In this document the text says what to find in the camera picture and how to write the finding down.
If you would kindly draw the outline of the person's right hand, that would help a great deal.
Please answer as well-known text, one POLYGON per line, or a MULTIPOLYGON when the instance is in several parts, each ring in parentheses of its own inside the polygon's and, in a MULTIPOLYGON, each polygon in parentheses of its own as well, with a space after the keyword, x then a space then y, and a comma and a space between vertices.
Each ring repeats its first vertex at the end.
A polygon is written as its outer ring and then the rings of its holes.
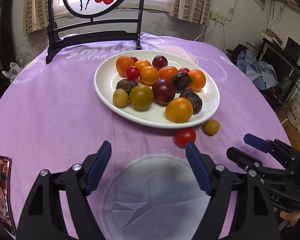
POLYGON ((286 221, 286 228, 294 226, 298 220, 300 219, 300 209, 297 209, 293 212, 286 212, 286 211, 280 211, 279 210, 279 217, 286 221))

